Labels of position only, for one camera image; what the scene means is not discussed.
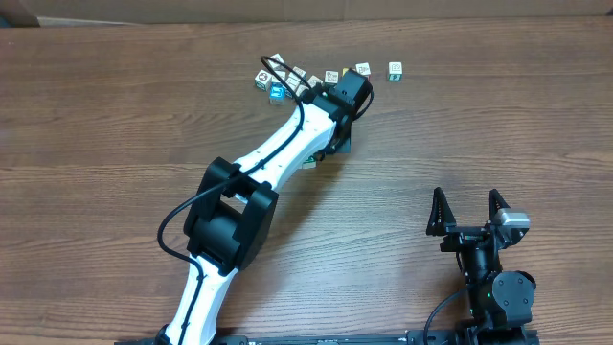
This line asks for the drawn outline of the block red circle green side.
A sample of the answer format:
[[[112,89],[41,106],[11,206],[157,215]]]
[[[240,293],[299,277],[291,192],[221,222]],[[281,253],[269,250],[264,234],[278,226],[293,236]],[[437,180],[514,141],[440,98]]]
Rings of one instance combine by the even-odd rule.
[[[268,92],[272,84],[272,75],[264,70],[260,70],[254,77],[255,86],[259,89]]]

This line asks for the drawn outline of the white block tilted centre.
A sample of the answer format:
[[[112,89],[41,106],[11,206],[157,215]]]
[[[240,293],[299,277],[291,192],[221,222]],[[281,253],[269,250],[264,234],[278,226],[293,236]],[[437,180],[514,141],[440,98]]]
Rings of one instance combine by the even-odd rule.
[[[310,88],[313,88],[317,85],[323,86],[324,82],[319,79],[318,77],[312,75],[308,80],[307,80],[307,84]]]

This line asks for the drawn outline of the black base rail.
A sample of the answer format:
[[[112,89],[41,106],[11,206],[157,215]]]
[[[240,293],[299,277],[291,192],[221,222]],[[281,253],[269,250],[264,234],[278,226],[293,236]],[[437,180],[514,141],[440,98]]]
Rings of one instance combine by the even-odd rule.
[[[368,334],[355,336],[321,336],[321,337],[261,337],[248,338],[244,335],[237,336],[217,336],[210,344],[213,345],[422,345],[423,331],[408,331],[403,334]],[[493,335],[484,335],[483,340],[478,344],[540,344],[536,331],[527,331],[526,339],[519,338],[507,340],[494,338]],[[453,331],[429,331],[427,336],[427,344],[432,345],[452,345],[452,344],[469,344],[467,340],[463,340],[456,336]],[[154,338],[145,338],[140,340],[129,340],[115,342],[116,345],[153,345]]]

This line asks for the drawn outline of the block with red picture top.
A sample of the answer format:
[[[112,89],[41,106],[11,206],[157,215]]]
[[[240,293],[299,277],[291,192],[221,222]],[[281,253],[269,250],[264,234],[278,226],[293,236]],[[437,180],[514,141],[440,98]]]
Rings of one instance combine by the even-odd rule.
[[[275,71],[281,71],[284,69],[284,60],[280,54],[270,56],[268,63]]]

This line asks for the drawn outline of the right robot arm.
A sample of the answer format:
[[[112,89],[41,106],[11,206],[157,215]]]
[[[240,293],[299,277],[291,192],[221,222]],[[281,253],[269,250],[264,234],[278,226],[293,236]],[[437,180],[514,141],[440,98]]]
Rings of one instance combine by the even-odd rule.
[[[505,271],[499,252],[518,244],[530,229],[528,214],[512,208],[492,189],[488,196],[489,218],[482,226],[459,226],[443,190],[433,191],[426,234],[441,237],[442,252],[453,253],[465,278],[465,287],[449,295],[432,310],[422,332],[430,340],[435,316],[449,303],[466,296],[471,317],[456,323],[445,340],[451,344],[537,344],[536,331],[526,325],[533,320],[536,282],[525,271]]]

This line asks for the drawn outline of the white block teal far right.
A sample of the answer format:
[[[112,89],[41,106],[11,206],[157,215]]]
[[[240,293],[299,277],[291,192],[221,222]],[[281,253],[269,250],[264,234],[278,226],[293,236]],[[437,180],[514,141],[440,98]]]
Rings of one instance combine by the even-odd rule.
[[[401,81],[403,76],[402,63],[391,61],[388,63],[388,81]]]

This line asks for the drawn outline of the white block green grid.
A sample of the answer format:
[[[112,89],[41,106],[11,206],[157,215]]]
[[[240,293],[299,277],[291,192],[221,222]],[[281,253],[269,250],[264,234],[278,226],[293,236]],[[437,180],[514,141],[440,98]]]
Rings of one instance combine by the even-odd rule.
[[[307,77],[307,72],[298,66],[294,66],[290,77],[296,81],[304,81]]]

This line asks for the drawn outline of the white block teal side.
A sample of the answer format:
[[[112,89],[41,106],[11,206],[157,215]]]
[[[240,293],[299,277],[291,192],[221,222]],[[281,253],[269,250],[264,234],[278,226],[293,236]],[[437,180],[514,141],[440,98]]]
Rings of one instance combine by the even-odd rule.
[[[292,99],[293,95],[296,93],[298,87],[300,86],[300,82],[298,80],[295,80],[293,78],[287,78],[286,81],[286,86],[285,86],[285,95],[289,98]]]

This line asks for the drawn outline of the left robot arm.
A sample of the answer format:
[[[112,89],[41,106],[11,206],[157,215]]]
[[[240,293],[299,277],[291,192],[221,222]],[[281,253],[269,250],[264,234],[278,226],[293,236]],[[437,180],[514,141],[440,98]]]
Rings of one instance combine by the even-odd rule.
[[[309,157],[324,158],[351,141],[352,123],[374,98],[369,79],[350,70],[335,85],[304,90],[289,119],[262,145],[229,162],[216,158],[187,211],[188,279],[157,344],[210,344],[228,288],[266,240],[283,184]]]

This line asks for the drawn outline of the white block red bottom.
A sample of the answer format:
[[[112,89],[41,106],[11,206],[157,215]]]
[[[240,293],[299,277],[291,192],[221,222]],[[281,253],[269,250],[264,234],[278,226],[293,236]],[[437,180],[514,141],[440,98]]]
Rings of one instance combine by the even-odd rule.
[[[355,65],[355,71],[368,78],[371,75],[370,64],[368,62],[357,63]]]

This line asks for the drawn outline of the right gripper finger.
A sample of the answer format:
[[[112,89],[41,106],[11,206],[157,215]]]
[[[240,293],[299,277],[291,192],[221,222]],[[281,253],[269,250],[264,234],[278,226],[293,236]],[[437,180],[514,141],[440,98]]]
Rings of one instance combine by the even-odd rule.
[[[489,221],[491,223],[504,223],[510,206],[497,189],[489,191],[488,202]]]
[[[448,205],[443,189],[437,187],[433,192],[432,209],[426,234],[429,236],[445,236],[450,228],[456,225],[455,217]]]

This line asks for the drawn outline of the white block green letters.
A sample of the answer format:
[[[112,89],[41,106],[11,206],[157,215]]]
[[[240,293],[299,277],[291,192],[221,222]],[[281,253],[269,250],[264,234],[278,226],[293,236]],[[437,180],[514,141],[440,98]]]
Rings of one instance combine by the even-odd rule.
[[[327,70],[325,72],[324,83],[327,85],[336,85],[339,81],[339,73],[337,71]]]

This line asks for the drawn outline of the white block behind blue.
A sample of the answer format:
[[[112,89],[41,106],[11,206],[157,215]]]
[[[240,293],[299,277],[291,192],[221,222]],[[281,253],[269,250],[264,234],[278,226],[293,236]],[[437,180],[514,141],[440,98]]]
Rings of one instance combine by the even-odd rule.
[[[276,71],[277,76],[272,78],[273,82],[281,82],[285,80],[286,72],[284,71]]]

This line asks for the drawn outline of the white block green side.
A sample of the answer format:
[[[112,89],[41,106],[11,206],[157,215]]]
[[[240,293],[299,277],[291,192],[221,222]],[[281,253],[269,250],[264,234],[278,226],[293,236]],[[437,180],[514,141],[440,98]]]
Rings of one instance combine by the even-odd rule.
[[[310,156],[306,161],[303,162],[301,168],[302,169],[314,169],[317,165],[317,161],[313,156]]]

